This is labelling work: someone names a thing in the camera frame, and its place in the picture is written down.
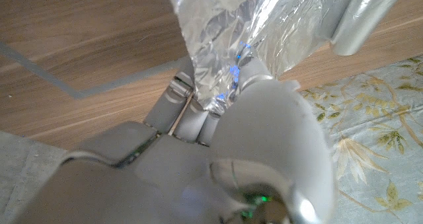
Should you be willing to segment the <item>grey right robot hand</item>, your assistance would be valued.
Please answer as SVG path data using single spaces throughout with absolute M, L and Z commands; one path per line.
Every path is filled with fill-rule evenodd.
M 328 223 L 330 148 L 299 83 L 275 80 L 249 46 L 237 69 L 218 115 L 185 67 L 142 123 L 70 151 L 15 223 Z

